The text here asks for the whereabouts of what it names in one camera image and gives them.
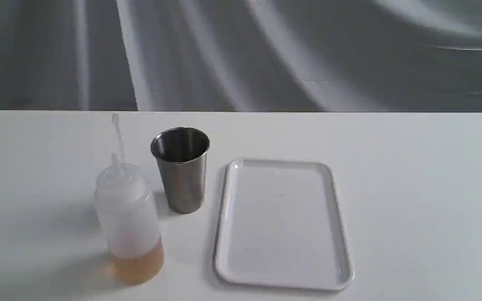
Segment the white plastic tray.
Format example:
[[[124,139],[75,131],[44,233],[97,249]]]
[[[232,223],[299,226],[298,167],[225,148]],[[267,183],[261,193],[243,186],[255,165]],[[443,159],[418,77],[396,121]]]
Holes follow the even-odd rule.
[[[329,166],[237,158],[225,170],[214,254],[222,280],[339,291],[354,269]]]

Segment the clear plastic squeeze bottle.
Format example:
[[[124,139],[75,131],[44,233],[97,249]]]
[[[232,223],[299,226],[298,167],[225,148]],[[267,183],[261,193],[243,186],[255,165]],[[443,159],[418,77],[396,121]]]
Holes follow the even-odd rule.
[[[111,122],[118,153],[96,177],[94,206],[116,277],[135,286],[161,271],[163,241],[151,183],[139,166],[126,161],[118,114]]]

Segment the grey draped backdrop cloth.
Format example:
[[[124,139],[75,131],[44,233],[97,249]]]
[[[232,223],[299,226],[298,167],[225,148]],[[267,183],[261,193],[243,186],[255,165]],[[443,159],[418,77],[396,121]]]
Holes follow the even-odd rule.
[[[0,109],[482,112],[482,0],[0,0]]]

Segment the stainless steel cup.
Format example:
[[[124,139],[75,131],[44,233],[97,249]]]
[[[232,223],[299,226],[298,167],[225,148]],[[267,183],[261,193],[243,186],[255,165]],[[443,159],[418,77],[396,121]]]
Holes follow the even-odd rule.
[[[203,204],[209,137],[197,128],[177,127],[151,141],[169,207],[190,214]]]

